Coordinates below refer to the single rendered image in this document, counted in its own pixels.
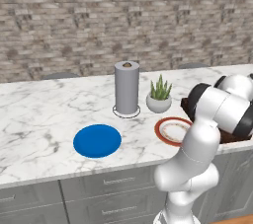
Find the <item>dark brown tray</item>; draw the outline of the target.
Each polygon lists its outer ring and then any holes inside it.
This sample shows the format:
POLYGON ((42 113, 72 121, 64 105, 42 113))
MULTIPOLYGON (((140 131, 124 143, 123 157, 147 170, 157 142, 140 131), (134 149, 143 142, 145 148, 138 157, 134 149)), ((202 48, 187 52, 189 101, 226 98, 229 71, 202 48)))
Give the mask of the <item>dark brown tray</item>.
MULTIPOLYGON (((186 114, 188 113, 188 99, 187 98, 183 98, 181 100, 181 108, 183 109, 183 111, 186 114)), ((223 130, 220 130, 220 143, 221 144, 226 144, 226 143, 232 143, 232 142, 240 142, 240 141, 244 141, 244 140, 250 140, 251 137, 247 136, 246 138, 242 138, 242 137, 238 137, 238 136, 234 136, 228 132, 225 132, 223 130)))

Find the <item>green succulent in white pot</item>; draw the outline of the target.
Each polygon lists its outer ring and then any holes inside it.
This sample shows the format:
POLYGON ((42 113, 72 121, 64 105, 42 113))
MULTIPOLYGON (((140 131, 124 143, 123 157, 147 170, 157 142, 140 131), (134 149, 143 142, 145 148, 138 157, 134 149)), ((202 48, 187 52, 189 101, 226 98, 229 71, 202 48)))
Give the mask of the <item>green succulent in white pot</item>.
POLYGON ((146 97, 147 107, 155 113, 164 113, 169 110, 172 104, 170 92, 172 85, 167 81, 163 81, 162 76, 156 83, 150 83, 150 92, 146 97))

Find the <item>blue plate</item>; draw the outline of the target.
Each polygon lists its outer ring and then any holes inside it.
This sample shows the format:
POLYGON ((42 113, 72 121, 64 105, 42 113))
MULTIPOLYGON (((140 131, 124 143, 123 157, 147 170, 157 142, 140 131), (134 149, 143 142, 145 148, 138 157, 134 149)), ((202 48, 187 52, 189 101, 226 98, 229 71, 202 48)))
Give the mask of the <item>blue plate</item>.
POLYGON ((122 143, 120 133, 106 124, 92 124, 77 132, 73 139, 75 151, 87 158, 104 158, 116 152, 122 143))

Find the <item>white plate with red rim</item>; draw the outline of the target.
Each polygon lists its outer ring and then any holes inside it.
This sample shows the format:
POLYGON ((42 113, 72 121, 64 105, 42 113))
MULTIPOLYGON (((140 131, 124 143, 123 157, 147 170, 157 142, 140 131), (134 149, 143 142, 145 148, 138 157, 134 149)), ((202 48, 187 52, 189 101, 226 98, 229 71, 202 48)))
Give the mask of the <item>white plate with red rim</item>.
POLYGON ((164 117, 156 122, 156 136, 166 144, 179 147, 192 123, 177 116, 164 117))

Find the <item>grey stool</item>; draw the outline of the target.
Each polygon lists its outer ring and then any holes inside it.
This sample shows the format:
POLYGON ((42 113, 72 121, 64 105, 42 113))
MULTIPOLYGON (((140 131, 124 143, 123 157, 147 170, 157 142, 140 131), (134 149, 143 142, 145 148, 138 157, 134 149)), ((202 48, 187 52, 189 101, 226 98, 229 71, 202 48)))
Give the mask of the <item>grey stool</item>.
POLYGON ((190 62, 182 64, 178 67, 178 69, 194 69, 194 68, 203 68, 209 67, 207 64, 200 63, 200 62, 190 62))
POLYGON ((52 80, 52 79, 66 79, 66 78, 76 78, 79 77, 79 75, 70 73, 70 72, 58 72, 58 73, 52 73, 49 75, 44 76, 43 80, 52 80))

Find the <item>grey drawer front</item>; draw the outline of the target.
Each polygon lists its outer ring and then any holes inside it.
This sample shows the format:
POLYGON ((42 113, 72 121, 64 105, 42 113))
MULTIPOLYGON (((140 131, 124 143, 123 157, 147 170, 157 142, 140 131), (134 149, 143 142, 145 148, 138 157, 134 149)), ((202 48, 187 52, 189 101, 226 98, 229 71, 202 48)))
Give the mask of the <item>grey drawer front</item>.
POLYGON ((58 181, 0 189, 2 198, 13 194, 14 200, 0 202, 0 214, 62 203, 58 181))
POLYGON ((66 209, 70 224, 112 224, 144 216, 154 217, 164 207, 165 198, 165 192, 156 187, 146 187, 67 201, 66 209), (102 215, 101 212, 135 205, 136 210, 120 214, 102 215))
POLYGON ((62 203, 0 214, 0 224, 68 224, 62 203))
POLYGON ((60 183, 62 186, 64 199, 70 201, 110 193, 123 192, 132 189, 154 187, 154 170, 155 166, 146 166, 84 176, 80 178, 71 178, 62 180, 60 183), (133 182, 108 186, 103 184, 103 180, 112 181, 132 177, 135 177, 135 181, 133 182))

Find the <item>grey cupboard door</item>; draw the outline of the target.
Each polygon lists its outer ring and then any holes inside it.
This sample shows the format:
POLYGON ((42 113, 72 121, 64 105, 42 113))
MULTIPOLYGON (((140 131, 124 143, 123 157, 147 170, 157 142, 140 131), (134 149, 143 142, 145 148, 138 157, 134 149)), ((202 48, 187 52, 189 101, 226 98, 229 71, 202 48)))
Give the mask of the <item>grey cupboard door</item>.
POLYGON ((219 181, 206 193, 199 212, 201 223, 253 214, 253 150, 221 154, 213 163, 219 181))

